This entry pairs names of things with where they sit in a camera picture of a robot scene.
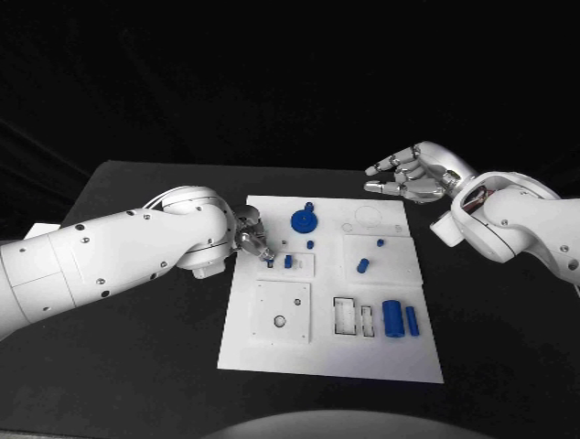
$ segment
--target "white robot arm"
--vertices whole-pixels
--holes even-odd
[[[163,211],[132,209],[0,246],[0,338],[174,267],[203,279],[238,250],[274,259],[255,208],[232,211],[207,187],[179,188],[153,202]]]
[[[492,261],[519,252],[580,286],[580,199],[560,199],[532,178],[514,172],[477,176],[466,162],[433,142],[421,142],[371,166],[368,176],[395,167],[395,182],[369,181],[365,190],[417,203],[451,197],[450,211],[431,230],[451,247],[466,240]]]

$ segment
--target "white board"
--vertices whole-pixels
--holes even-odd
[[[319,223],[311,233],[300,234],[291,229],[290,218],[309,201],[313,203],[313,213]],[[249,196],[246,203],[259,209],[271,249],[283,254],[313,254],[313,277],[294,279],[291,275],[281,273],[278,276],[268,274],[272,269],[267,268],[264,262],[244,252],[236,255],[218,368],[441,383],[421,278],[417,277],[420,267],[412,240],[408,239],[402,202]],[[355,259],[359,257],[358,254],[350,254],[358,248],[349,244],[359,240],[352,238],[356,235],[369,237],[362,240],[363,245],[368,246],[362,253],[376,251],[374,247],[369,248],[369,242],[374,242],[375,237],[385,240],[385,246],[379,250],[386,252],[395,251],[395,247],[389,250],[388,248],[392,241],[401,239],[395,241],[402,244],[397,251],[399,259],[392,262],[389,270],[385,269],[384,272],[381,270],[382,277],[375,283],[369,276],[372,268],[379,267],[379,264],[369,264],[368,272],[363,274],[368,277],[361,278],[362,282],[349,282],[348,278],[353,274],[345,273],[345,266],[353,266],[345,262],[345,257]],[[307,241],[313,241],[310,250],[306,246]],[[275,264],[283,265],[283,260],[278,259]],[[255,326],[252,320],[257,320],[257,282],[261,283],[262,280],[310,285],[307,344],[267,343],[252,338],[252,326]],[[352,298],[355,301],[356,335],[335,334],[335,297]],[[405,306],[415,307],[418,337],[410,336],[408,328],[404,337],[385,336],[382,319],[385,300],[399,300],[402,309]],[[374,337],[363,336],[361,316],[363,306],[372,308]]]

